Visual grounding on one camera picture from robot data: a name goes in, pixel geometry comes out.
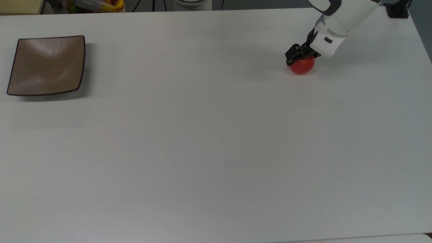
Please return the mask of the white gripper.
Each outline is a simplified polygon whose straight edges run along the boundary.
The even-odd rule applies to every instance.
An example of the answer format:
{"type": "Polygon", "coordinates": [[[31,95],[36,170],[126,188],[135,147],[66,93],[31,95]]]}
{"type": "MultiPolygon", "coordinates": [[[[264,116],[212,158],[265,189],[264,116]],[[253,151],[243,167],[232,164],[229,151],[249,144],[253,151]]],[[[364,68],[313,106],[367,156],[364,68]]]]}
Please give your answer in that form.
{"type": "Polygon", "coordinates": [[[303,45],[293,44],[285,53],[287,66],[303,57],[332,57],[347,38],[347,28],[341,23],[316,23],[311,40],[303,45]]]}

